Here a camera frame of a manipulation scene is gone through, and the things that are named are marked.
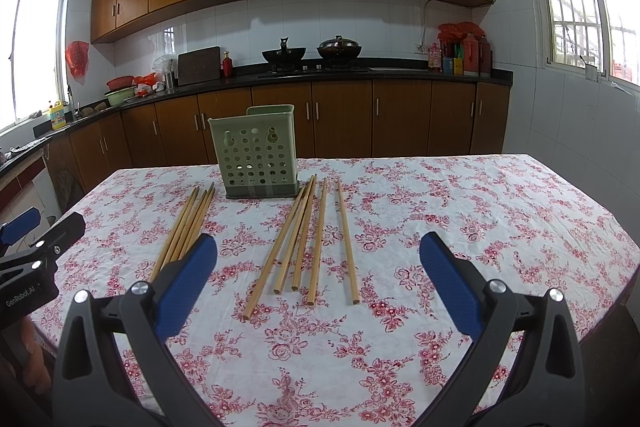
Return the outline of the person's left hand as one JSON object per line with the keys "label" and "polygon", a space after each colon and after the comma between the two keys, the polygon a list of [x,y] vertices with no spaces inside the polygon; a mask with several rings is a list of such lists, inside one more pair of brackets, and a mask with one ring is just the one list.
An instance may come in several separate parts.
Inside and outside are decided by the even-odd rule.
{"label": "person's left hand", "polygon": [[29,317],[21,321],[21,340],[28,354],[27,362],[23,366],[24,384],[32,388],[36,395],[43,395],[51,389],[52,381],[44,363],[43,351],[36,341],[35,325]]}

